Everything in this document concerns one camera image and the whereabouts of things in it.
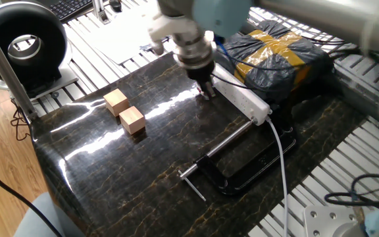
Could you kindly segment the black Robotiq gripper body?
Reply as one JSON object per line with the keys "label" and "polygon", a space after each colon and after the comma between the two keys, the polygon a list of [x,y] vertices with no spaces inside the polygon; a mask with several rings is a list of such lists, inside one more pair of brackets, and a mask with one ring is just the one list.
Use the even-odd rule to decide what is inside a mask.
{"label": "black Robotiq gripper body", "polygon": [[211,73],[215,69],[215,63],[211,61],[209,64],[197,69],[186,69],[189,79],[195,80],[200,86],[204,86],[211,81]]}

